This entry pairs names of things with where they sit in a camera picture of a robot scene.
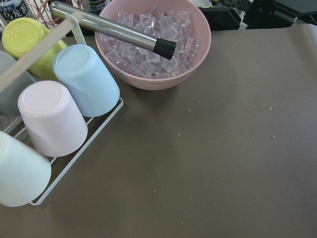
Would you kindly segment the tea bottle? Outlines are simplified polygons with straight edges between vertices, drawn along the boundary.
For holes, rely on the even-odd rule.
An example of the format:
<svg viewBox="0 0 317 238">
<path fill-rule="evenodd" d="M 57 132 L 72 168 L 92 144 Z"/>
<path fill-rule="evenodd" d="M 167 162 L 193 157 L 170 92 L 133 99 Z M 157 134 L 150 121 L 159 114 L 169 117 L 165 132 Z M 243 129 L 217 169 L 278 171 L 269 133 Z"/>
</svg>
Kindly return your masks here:
<svg viewBox="0 0 317 238">
<path fill-rule="evenodd" d="M 25 0 L 1 0 L 0 18 L 4 24 L 11 21 L 27 17 L 29 13 L 28 4 Z"/>
</svg>

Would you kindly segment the pink bowl with ice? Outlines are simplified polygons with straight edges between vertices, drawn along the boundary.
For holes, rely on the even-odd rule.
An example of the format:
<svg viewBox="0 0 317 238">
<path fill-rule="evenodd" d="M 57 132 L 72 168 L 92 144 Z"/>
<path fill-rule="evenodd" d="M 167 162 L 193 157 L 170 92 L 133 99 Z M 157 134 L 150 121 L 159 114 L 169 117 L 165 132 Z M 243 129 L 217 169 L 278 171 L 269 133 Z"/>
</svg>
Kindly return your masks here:
<svg viewBox="0 0 317 238">
<path fill-rule="evenodd" d="M 209 24 L 189 0 L 113 0 L 100 16 L 176 42 L 175 53 L 167 60 L 105 34 L 95 34 L 109 69 L 140 89 L 161 90 L 178 85 L 198 68 L 210 49 Z"/>
</svg>

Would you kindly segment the grey cup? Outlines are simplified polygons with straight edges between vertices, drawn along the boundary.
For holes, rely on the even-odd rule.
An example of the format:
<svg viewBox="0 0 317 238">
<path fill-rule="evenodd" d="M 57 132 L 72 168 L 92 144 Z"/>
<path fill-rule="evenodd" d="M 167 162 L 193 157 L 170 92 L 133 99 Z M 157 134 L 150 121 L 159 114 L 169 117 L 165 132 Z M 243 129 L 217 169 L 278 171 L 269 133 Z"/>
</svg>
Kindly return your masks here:
<svg viewBox="0 0 317 238">
<path fill-rule="evenodd" d="M 0 52 L 0 74 L 2 75 L 9 69 L 16 60 L 8 53 Z M 0 81 L 0 115 L 6 117 L 18 117 L 18 98 L 20 93 L 29 85 L 36 82 L 35 78 L 29 73 L 24 72 L 15 79 L 10 85 L 4 87 L 3 80 Z"/>
</svg>

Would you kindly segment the mint white cup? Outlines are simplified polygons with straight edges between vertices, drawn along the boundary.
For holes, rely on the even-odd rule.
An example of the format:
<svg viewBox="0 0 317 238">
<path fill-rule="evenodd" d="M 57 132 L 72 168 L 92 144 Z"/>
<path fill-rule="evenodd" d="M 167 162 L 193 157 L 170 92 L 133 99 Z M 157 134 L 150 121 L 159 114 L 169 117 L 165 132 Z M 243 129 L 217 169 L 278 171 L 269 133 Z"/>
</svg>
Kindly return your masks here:
<svg viewBox="0 0 317 238">
<path fill-rule="evenodd" d="M 0 133 L 0 203 L 25 205 L 37 198 L 51 178 L 49 160 L 33 148 Z"/>
</svg>

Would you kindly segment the pink cup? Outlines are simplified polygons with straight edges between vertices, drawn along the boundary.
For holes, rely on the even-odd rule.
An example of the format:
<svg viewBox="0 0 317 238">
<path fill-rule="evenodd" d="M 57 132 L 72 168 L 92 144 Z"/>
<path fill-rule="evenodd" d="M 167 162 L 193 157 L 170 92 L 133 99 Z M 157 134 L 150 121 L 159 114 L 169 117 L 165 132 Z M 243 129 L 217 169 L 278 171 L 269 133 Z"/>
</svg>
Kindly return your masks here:
<svg viewBox="0 0 317 238">
<path fill-rule="evenodd" d="M 88 126 L 67 88 L 56 81 L 26 87 L 18 109 L 37 151 L 49 157 L 73 153 L 85 142 Z"/>
</svg>

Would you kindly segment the light blue cup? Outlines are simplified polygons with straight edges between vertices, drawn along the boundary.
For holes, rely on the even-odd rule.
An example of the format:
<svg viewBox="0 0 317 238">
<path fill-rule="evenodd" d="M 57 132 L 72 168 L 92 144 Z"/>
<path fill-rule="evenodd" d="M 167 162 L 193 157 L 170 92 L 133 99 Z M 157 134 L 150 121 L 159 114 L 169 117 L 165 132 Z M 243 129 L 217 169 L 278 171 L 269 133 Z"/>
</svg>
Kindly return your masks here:
<svg viewBox="0 0 317 238">
<path fill-rule="evenodd" d="M 104 115 L 117 104 L 119 87 L 92 47 L 76 44 L 63 49 L 55 58 L 53 71 L 83 116 Z"/>
</svg>

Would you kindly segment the yellow cup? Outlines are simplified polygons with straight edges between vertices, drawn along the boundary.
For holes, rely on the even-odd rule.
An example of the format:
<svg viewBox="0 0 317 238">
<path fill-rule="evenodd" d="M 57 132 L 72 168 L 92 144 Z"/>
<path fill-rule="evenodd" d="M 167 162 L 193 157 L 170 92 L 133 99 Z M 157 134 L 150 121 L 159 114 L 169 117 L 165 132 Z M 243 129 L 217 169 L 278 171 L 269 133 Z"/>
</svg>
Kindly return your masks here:
<svg viewBox="0 0 317 238">
<path fill-rule="evenodd" d="M 32 18 L 17 18 L 5 27 L 2 34 L 2 44 L 5 51 L 18 60 L 50 32 L 43 24 Z M 28 72 L 38 80 L 56 81 L 53 63 L 56 55 L 66 47 L 67 44 L 63 40 L 59 40 L 28 68 Z"/>
</svg>

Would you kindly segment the steel muddler black tip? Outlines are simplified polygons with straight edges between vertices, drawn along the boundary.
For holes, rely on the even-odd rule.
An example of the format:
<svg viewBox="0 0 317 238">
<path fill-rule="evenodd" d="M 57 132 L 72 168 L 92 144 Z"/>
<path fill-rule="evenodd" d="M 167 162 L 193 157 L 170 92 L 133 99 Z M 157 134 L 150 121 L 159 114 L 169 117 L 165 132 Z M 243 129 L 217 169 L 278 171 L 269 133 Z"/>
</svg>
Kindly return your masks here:
<svg viewBox="0 0 317 238">
<path fill-rule="evenodd" d="M 147 35 L 133 28 L 113 22 L 93 13 L 80 10 L 60 1 L 53 1 L 50 4 L 49 9 L 53 16 L 60 19 L 65 19 L 67 14 L 72 14 L 77 10 L 83 15 L 83 19 L 79 22 L 79 25 L 84 28 L 141 47 L 168 60 L 174 55 L 176 43 L 173 41 Z"/>
</svg>

